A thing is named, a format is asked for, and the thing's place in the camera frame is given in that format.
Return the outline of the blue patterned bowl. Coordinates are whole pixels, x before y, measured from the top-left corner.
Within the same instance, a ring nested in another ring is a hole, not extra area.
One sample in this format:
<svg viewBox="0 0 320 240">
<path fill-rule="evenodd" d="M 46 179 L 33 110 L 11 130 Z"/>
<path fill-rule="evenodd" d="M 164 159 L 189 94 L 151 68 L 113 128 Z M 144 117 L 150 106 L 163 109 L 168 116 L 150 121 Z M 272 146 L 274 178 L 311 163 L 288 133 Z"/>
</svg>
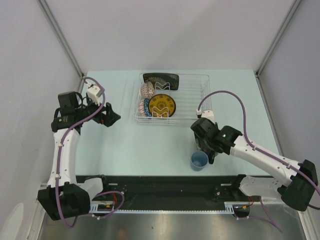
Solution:
<svg viewBox="0 0 320 240">
<path fill-rule="evenodd" d="M 139 104 L 138 104 L 138 114 L 141 117 L 152 117 L 150 110 L 149 110 L 149 99 L 148 98 L 144 98 L 142 100 L 140 100 Z"/>
</svg>

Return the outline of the red-white patterned bowl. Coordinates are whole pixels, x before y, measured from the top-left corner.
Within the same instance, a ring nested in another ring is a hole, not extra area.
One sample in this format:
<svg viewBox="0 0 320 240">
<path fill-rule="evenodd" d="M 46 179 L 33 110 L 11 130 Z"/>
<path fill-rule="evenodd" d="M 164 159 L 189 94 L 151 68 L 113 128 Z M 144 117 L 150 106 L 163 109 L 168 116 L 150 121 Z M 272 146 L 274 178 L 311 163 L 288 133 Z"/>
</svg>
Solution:
<svg viewBox="0 0 320 240">
<path fill-rule="evenodd" d="M 153 84 L 149 81 L 146 81 L 139 90 L 140 96 L 145 99 L 145 98 L 152 98 L 155 94 L 155 88 Z"/>
</svg>

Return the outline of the yellow round plate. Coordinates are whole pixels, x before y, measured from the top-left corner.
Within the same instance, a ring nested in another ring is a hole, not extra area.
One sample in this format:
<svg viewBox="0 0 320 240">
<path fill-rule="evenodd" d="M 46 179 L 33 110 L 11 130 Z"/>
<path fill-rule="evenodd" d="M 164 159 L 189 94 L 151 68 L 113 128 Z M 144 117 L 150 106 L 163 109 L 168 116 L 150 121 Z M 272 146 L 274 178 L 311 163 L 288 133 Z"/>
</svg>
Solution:
<svg viewBox="0 0 320 240">
<path fill-rule="evenodd" d="M 149 99 L 148 110 L 152 117 L 170 118 L 176 109 L 176 102 L 170 95 L 160 93 Z"/>
</svg>

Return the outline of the clear wire dish rack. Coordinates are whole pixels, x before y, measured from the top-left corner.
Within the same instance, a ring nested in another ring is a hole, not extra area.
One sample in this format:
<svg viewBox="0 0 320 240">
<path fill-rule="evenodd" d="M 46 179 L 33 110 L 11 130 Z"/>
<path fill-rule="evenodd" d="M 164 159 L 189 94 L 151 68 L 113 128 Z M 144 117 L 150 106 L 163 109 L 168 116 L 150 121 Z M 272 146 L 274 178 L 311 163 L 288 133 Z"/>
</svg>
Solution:
<svg viewBox="0 0 320 240">
<path fill-rule="evenodd" d="M 190 126 L 197 119 L 196 110 L 199 104 L 210 93 L 210 77 L 207 74 L 175 73 L 179 75 L 178 90 L 154 89 L 154 95 L 166 94 L 174 99 L 176 103 L 174 115 L 172 117 L 146 117 L 138 114 L 138 105 L 143 99 L 140 95 L 140 88 L 145 83 L 144 73 L 139 75 L 136 84 L 133 115 L 137 122 L 147 125 Z"/>
</svg>

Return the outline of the black floral square plate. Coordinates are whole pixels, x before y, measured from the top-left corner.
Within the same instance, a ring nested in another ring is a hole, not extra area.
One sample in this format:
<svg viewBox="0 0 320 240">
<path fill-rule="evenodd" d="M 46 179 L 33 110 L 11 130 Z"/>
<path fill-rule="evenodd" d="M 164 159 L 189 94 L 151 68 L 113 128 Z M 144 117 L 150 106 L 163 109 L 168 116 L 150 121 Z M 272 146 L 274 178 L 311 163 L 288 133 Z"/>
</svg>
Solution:
<svg viewBox="0 0 320 240">
<path fill-rule="evenodd" d="M 143 81 L 152 83 L 155 90 L 177 91 L 179 89 L 180 77 L 175 73 L 149 72 L 142 74 Z"/>
</svg>

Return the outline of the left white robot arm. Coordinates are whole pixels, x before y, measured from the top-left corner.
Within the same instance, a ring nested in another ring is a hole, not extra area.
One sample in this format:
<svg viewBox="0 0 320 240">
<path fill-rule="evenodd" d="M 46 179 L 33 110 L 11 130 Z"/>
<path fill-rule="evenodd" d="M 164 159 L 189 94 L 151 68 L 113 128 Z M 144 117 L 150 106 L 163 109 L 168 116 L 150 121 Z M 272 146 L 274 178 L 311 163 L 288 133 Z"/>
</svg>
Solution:
<svg viewBox="0 0 320 240">
<path fill-rule="evenodd" d="M 87 178 L 78 183 L 75 173 L 76 151 L 85 122 L 95 121 L 111 127 L 121 119 L 102 92 L 86 93 L 82 97 L 75 91 L 58 95 L 51 130 L 54 138 L 52 169 L 46 188 L 37 193 L 37 199 L 53 221 L 65 221 L 89 213 L 91 201 L 105 200 L 111 188 L 103 175 Z"/>
</svg>

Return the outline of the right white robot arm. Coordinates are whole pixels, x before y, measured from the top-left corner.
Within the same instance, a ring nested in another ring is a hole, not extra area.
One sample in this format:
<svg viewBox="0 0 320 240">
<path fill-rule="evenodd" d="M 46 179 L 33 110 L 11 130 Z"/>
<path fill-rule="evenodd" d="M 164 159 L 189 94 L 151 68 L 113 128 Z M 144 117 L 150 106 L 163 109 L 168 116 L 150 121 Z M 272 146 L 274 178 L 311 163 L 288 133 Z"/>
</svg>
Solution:
<svg viewBox="0 0 320 240">
<path fill-rule="evenodd" d="M 197 119 L 190 128 L 202 151 L 232 155 L 273 177 L 243 177 L 230 188 L 230 194 L 235 200 L 242 201 L 247 196 L 281 199 L 287 206 L 301 212 L 310 206 L 318 190 L 317 170 L 313 162 L 307 159 L 298 162 L 254 146 L 241 131 L 231 126 L 219 129 L 216 123 L 204 117 Z"/>
</svg>

